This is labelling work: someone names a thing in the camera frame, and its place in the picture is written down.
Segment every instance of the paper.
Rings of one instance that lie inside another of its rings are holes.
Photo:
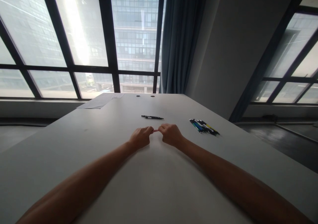
[[[122,98],[125,93],[104,93],[104,95],[109,98]]]
[[[121,98],[124,93],[102,93],[99,96],[91,99],[90,101],[86,102],[79,106],[79,109],[100,109],[108,102],[110,102],[113,98]]]

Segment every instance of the building window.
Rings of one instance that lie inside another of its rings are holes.
[[[318,105],[318,8],[299,6],[251,102]]]
[[[0,98],[156,93],[166,0],[0,0]]]

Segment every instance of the white wall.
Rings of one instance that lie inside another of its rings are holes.
[[[290,1],[207,0],[185,94],[229,119]]]
[[[85,101],[0,100],[1,118],[61,118]]]
[[[280,118],[300,117],[318,118],[316,106],[279,106],[279,105],[249,105],[243,117],[262,117],[264,115],[277,115]]]

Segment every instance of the hand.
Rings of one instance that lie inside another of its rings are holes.
[[[136,149],[147,146],[150,143],[149,135],[153,133],[153,128],[151,126],[145,128],[136,129],[131,135],[128,143]]]
[[[162,133],[162,141],[171,146],[178,148],[184,141],[178,126],[173,124],[162,124],[158,130]]]

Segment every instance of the floor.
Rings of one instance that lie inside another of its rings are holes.
[[[308,138],[318,141],[318,127],[314,127],[312,125],[282,125],[282,126],[296,133],[302,134],[304,136],[307,136]]]
[[[290,133],[274,125],[238,125],[248,133],[260,138],[278,151],[289,156],[293,160],[301,163],[312,171],[318,173],[318,144]],[[317,136],[318,128],[313,127],[291,127],[298,133],[307,132],[312,136]]]
[[[0,126],[0,153],[6,151],[44,127]]]

